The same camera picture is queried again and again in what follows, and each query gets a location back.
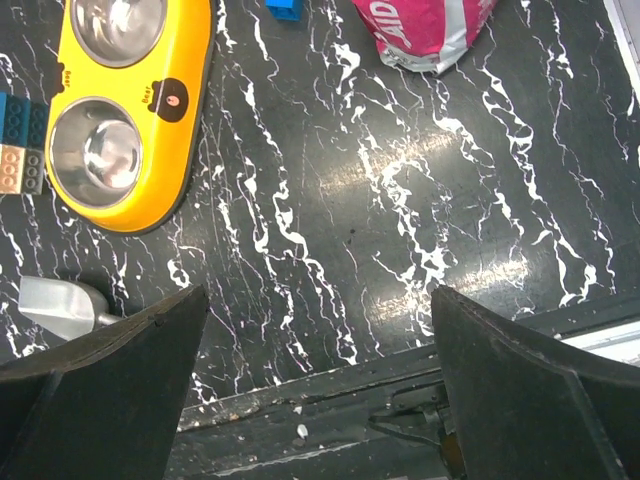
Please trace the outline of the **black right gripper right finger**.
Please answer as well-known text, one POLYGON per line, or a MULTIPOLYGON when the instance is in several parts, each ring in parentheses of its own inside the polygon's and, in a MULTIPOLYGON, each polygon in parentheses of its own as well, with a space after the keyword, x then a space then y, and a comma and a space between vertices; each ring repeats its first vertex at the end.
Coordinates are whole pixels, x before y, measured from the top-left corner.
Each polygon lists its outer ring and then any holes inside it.
POLYGON ((639 369, 508 320, 450 287, 432 325, 470 479, 636 479, 639 369))

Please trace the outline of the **pink white pet food bag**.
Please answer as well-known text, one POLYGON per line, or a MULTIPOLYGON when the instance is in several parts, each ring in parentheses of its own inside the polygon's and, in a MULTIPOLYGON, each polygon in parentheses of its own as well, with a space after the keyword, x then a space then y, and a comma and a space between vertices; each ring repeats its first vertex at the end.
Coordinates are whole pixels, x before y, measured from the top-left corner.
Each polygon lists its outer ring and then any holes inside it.
POLYGON ((439 75, 470 49, 496 0, 356 1, 383 64, 439 75))

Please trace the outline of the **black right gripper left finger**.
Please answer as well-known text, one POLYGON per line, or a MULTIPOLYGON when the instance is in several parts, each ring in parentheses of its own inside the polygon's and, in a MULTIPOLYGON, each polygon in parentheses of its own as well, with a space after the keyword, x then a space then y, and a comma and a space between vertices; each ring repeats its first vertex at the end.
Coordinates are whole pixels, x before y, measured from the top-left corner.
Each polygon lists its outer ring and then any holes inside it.
POLYGON ((189 287, 2 365, 2 478, 162 478, 208 306, 189 287))

